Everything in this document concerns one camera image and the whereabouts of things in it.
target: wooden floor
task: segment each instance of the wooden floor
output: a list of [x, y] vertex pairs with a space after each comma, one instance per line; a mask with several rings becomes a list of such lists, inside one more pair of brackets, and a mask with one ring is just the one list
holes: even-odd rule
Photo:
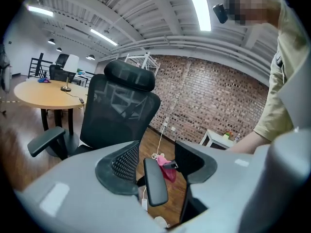
[[[12, 79], [8, 100], [17, 100], [13, 93], [14, 87], [25, 79], [25, 76]], [[6, 110], [6, 117], [0, 114], [0, 160], [12, 187], [17, 190], [23, 190], [33, 180], [58, 164], [60, 159], [48, 155], [45, 151], [33, 158], [27, 150], [27, 144], [43, 132], [40, 109], [30, 108], [21, 103], [7, 103]], [[78, 135], [80, 135], [82, 121], [83, 110], [74, 109], [74, 131]], [[48, 122], [50, 127], [54, 127], [52, 111], [49, 111]], [[64, 128], [68, 126], [66, 112], [63, 117], [63, 126]], [[143, 159], [151, 157], [152, 153], [156, 152], [159, 139], [158, 134], [147, 129], [139, 149], [138, 179], [144, 173]], [[174, 145], [162, 138], [159, 153], [164, 153], [168, 160], [174, 159]], [[186, 181], [180, 173], [177, 173], [176, 182], [166, 181], [166, 184], [169, 201], [162, 206], [149, 206], [148, 212], [152, 217], [162, 216], [172, 226], [179, 222], [185, 196]]]

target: ceiling light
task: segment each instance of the ceiling light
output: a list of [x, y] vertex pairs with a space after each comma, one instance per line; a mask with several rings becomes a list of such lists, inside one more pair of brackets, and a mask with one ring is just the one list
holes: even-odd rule
[[33, 11], [33, 12], [37, 12], [37, 13], [41, 13], [41, 14], [45, 14], [45, 15], [51, 16], [51, 17], [53, 16], [53, 12], [52, 11], [40, 9], [40, 8], [33, 7], [33, 6], [28, 6], [28, 10], [29, 11]]
[[88, 57], [87, 57], [88, 60], [95, 60], [95, 56], [93, 54], [90, 54]]
[[50, 39], [50, 40], [48, 40], [48, 43], [50, 43], [50, 44], [52, 44], [52, 45], [55, 45], [55, 41], [54, 41], [54, 39]]
[[211, 31], [207, 0], [192, 0], [201, 31]]
[[101, 33], [98, 33], [97, 31], [91, 29], [91, 32], [98, 35], [99, 37], [103, 38], [104, 40], [110, 42], [113, 46], [117, 46], [118, 44], [115, 43], [114, 41], [110, 40], [109, 38], [107, 38], [106, 36], [102, 35]]

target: chair headrest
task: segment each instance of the chair headrest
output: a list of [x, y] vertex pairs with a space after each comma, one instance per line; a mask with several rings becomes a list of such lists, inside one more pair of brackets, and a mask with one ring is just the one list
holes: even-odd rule
[[143, 91], [152, 91], [155, 88], [156, 78], [152, 71], [133, 66], [121, 60], [109, 62], [104, 68], [104, 74], [109, 80], [131, 88]]
[[66, 61], [68, 60], [68, 57], [69, 57], [68, 54], [61, 53], [61, 54], [58, 56], [58, 58], [57, 58], [57, 60], [55, 61], [55, 63], [56, 63], [57, 65], [62, 65], [62, 66], [64, 66], [65, 63], [66, 63]]

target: chair armrest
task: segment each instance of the chair armrest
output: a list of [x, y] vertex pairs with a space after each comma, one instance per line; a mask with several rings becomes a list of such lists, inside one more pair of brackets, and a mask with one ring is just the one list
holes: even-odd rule
[[61, 127], [55, 127], [53, 129], [49, 129], [45, 131], [40, 136], [33, 139], [30, 143], [28, 143], [28, 151], [32, 157], [36, 157], [40, 154], [44, 149], [50, 146], [55, 140], [60, 137], [63, 137], [65, 134], [65, 130]]
[[145, 158], [144, 171], [149, 204], [151, 206], [165, 204], [169, 196], [162, 171], [156, 160]]

